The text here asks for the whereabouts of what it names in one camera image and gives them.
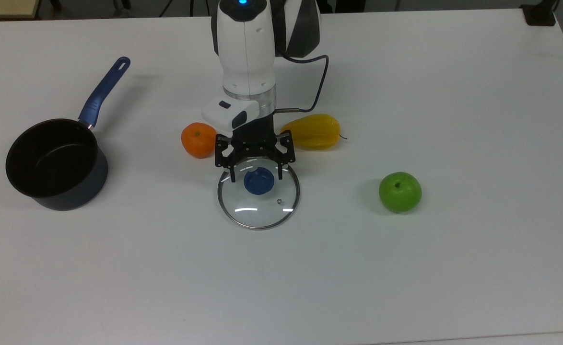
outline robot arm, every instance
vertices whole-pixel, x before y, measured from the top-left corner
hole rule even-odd
[[[231,170],[242,159],[267,157],[281,166],[294,161],[290,133],[275,135],[273,114],[276,55],[304,57],[319,43],[319,9],[315,0],[220,0],[211,18],[214,51],[224,70],[222,87],[202,109],[218,129],[216,165]],[[275,145],[287,148],[281,153]],[[224,157],[222,151],[233,146]]]

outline green apple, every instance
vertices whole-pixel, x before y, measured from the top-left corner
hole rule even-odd
[[[380,200],[393,212],[406,212],[418,205],[422,188],[418,180],[406,172],[394,172],[380,182]]]

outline blue lid knob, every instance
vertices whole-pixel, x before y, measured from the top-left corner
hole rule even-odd
[[[254,171],[248,171],[244,176],[245,189],[254,195],[262,195],[272,190],[273,184],[275,184],[275,177],[262,166]]]

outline floor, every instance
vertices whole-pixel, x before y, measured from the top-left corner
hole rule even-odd
[[[194,16],[206,16],[207,5],[216,0],[194,0]],[[143,18],[158,17],[168,0],[130,0],[131,9],[124,9],[120,0],[120,11],[113,5],[114,0],[60,0],[61,11],[54,11],[49,0],[41,0],[38,15],[43,20],[86,19],[86,18]],[[538,0],[398,0],[399,11],[436,11],[463,9],[505,9],[518,8],[521,4],[536,4]],[[187,17],[189,0],[171,0],[164,13],[165,17]],[[336,0],[328,0],[334,8]],[[394,11],[397,0],[366,0],[365,12]],[[556,17],[563,30],[563,0],[556,9]]]

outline orange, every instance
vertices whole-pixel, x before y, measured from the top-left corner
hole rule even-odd
[[[207,124],[194,122],[181,132],[181,144],[187,153],[198,159],[211,156],[215,151],[215,129]]]

